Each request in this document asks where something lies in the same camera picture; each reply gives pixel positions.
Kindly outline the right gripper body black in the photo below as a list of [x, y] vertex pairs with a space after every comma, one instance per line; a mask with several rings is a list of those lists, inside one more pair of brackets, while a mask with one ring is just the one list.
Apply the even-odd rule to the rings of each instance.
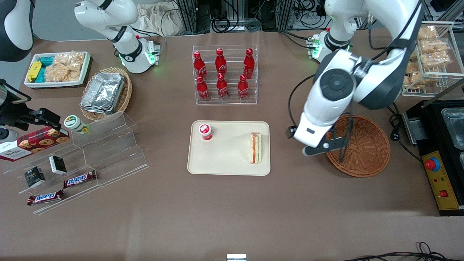
[[0, 125], [13, 126], [16, 120], [19, 120], [26, 114], [28, 114], [28, 107], [26, 105], [1, 105]]

